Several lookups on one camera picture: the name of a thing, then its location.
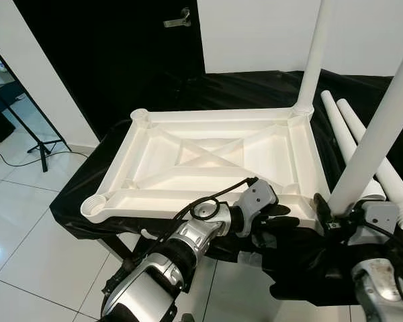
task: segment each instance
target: pvc pipe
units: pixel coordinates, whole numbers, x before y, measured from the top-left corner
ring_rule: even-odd
[[[403,61],[328,200],[333,215],[352,209],[402,128]]]
[[[339,112],[330,91],[323,91],[321,93],[321,99],[324,103],[327,111],[328,119],[330,120],[333,128],[334,136],[336,137],[337,144],[341,149],[343,159],[348,164],[352,155],[354,154],[357,144],[355,144],[354,138],[351,135],[345,121],[343,121],[342,115]],[[360,199],[375,199],[385,201],[385,192],[382,190],[378,181],[373,178],[370,179],[369,184],[365,187]]]
[[[339,99],[337,106],[354,135],[354,138],[357,142],[360,142],[365,133],[364,125],[354,113],[346,99]],[[399,207],[398,224],[400,228],[403,229],[403,180],[387,158],[382,160],[381,165],[376,171],[376,176],[385,189],[388,198]]]
[[[314,112],[312,102],[321,72],[322,57],[324,56],[327,34],[330,29],[333,4],[334,0],[321,0],[302,85],[298,93],[297,103],[293,106],[294,113],[298,115],[309,115]]]

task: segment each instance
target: white pipe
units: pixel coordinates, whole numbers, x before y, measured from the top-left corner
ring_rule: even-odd
[[[346,99],[339,99],[337,101],[337,106],[339,107],[343,118],[345,119],[355,139],[357,142],[360,142],[365,133],[364,125],[354,113]],[[376,171],[376,176],[385,189],[389,200],[397,204],[397,206],[400,208],[398,224],[400,225],[400,228],[403,229],[403,180],[400,178],[387,158],[382,160],[381,165]]]
[[[321,99],[324,103],[328,119],[330,120],[333,128],[334,136],[336,137],[337,144],[341,149],[343,159],[348,164],[352,155],[354,154],[357,144],[355,144],[354,138],[351,135],[345,121],[343,121],[342,115],[339,112],[330,91],[323,91],[321,93]],[[369,184],[365,187],[360,199],[375,199],[385,201],[386,196],[382,190],[378,181],[373,178],[370,179]]]
[[[351,210],[402,128],[403,61],[328,200],[333,215]]]
[[[294,113],[298,115],[309,115],[314,112],[312,102],[321,72],[322,57],[324,56],[327,34],[330,29],[334,1],[321,0],[302,85],[298,93],[297,103],[293,106]]]

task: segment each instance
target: white tiled floor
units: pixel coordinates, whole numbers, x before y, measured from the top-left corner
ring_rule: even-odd
[[[24,163],[33,145],[22,131],[0,145],[9,161]],[[61,154],[11,168],[0,162],[0,322],[92,322],[99,317],[101,289],[120,265],[93,240],[77,240],[55,222],[50,202],[83,163]],[[120,238],[134,246],[137,236]],[[202,321],[363,322],[359,309],[317,308],[305,302],[276,301],[272,281],[260,270],[204,258],[189,294],[177,299],[179,313]]]

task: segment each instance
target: black door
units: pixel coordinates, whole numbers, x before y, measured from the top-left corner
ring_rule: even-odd
[[[147,87],[204,73],[196,0],[14,2],[99,139],[146,107]],[[165,28],[184,8],[191,26]]]

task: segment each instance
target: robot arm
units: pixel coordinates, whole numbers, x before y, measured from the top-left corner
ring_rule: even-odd
[[[264,180],[250,179],[250,188],[233,206],[207,198],[191,207],[191,219],[182,223],[165,241],[132,270],[109,295],[102,316],[117,305],[128,310],[127,321],[172,321],[175,299],[191,282],[192,272],[216,236],[230,231],[239,237],[251,232],[263,209],[277,204],[277,196]]]

